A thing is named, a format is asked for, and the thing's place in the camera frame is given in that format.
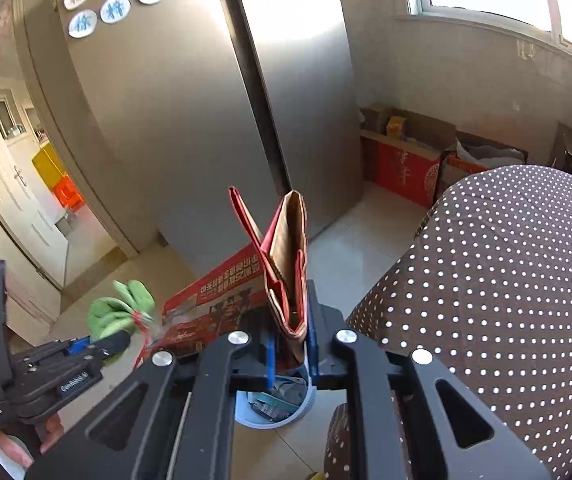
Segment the white door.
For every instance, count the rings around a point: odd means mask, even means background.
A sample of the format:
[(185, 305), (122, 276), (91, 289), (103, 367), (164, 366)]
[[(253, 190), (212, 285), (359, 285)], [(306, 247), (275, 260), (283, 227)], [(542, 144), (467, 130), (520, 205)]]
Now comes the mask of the white door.
[(37, 270), (61, 288), (69, 242), (32, 192), (1, 131), (0, 221)]

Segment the blue plastic trash bin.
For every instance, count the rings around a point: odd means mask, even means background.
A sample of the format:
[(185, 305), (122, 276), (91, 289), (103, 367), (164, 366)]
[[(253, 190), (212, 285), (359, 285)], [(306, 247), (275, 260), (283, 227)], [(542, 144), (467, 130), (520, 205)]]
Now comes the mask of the blue plastic trash bin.
[(277, 374), (274, 385), (267, 391), (238, 392), (235, 421), (254, 430), (283, 428), (313, 408), (315, 394), (309, 369), (303, 364)]

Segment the small yellow box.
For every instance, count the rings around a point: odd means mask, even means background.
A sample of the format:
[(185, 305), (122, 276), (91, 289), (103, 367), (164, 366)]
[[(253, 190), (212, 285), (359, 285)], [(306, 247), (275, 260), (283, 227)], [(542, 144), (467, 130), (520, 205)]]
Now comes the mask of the small yellow box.
[(391, 116), (386, 125), (387, 136), (394, 139), (403, 139), (405, 135), (405, 122), (405, 117)]

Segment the yellow plastic stool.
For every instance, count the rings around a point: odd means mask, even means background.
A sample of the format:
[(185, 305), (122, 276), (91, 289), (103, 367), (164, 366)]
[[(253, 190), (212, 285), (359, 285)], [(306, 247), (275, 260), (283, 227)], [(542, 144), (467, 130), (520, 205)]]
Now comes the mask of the yellow plastic stool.
[(32, 164), (47, 188), (54, 188), (66, 176), (66, 170), (52, 145), (47, 142), (32, 158)]

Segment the green wrapper bundle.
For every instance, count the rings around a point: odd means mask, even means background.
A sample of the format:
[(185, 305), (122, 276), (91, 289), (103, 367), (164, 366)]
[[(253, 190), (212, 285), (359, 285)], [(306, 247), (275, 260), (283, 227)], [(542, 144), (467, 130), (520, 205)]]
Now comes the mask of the green wrapper bundle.
[(101, 297), (92, 302), (87, 315), (90, 339), (98, 341), (121, 330), (133, 333), (139, 330), (147, 333), (155, 324), (153, 311), (156, 303), (147, 287), (141, 281), (127, 283), (113, 281), (116, 297)]

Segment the orange plastic stool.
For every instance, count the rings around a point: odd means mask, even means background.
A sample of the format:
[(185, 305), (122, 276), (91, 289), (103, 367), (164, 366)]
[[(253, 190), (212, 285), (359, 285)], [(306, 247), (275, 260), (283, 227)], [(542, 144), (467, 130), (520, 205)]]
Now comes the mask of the orange plastic stool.
[(65, 208), (77, 212), (80, 207), (85, 205), (85, 200), (71, 178), (65, 174), (52, 189), (54, 196), (59, 200), (60, 205)]

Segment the silver double-door refrigerator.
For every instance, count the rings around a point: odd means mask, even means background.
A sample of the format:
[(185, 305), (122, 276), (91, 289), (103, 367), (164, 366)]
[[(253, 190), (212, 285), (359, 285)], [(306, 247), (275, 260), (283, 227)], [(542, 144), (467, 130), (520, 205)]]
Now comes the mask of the silver double-door refrigerator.
[(340, 0), (16, 0), (48, 136), (137, 249), (196, 274), (299, 191), (315, 236), (361, 197)]

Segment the red gift box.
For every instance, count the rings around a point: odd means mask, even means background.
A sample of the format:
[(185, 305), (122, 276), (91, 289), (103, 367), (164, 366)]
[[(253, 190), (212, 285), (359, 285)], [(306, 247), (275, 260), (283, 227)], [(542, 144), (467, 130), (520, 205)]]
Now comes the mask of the red gift box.
[(441, 153), (434, 148), (362, 130), (364, 179), (429, 208), (434, 203)]

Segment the red brown paper bag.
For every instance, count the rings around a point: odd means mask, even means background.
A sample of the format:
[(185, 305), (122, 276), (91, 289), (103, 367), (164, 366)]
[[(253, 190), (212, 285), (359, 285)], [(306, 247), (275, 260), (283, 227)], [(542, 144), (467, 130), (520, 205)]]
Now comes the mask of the red brown paper bag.
[(260, 231), (237, 188), (228, 188), (228, 195), (258, 255), (267, 302), (285, 346), (283, 358), (302, 363), (309, 328), (307, 207), (303, 195), (296, 190), (287, 193), (266, 232)]

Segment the open cardboard box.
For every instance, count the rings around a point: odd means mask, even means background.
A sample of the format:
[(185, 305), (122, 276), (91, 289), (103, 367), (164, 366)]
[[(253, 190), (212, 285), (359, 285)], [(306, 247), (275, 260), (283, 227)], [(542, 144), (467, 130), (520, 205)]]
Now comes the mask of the open cardboard box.
[(523, 165), (528, 162), (528, 157), (528, 152), (520, 148), (457, 131), (455, 140), (440, 157), (434, 200), (438, 200), (451, 185), (472, 174)]

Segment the brown polka dot tablecloth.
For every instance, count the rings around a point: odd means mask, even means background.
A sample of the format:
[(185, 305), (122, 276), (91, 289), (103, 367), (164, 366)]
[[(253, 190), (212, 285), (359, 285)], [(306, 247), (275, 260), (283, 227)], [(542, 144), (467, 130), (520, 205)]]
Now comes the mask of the brown polka dot tablecloth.
[(429, 350), (572, 479), (571, 174), (515, 165), (450, 186), (348, 324), (388, 351)]

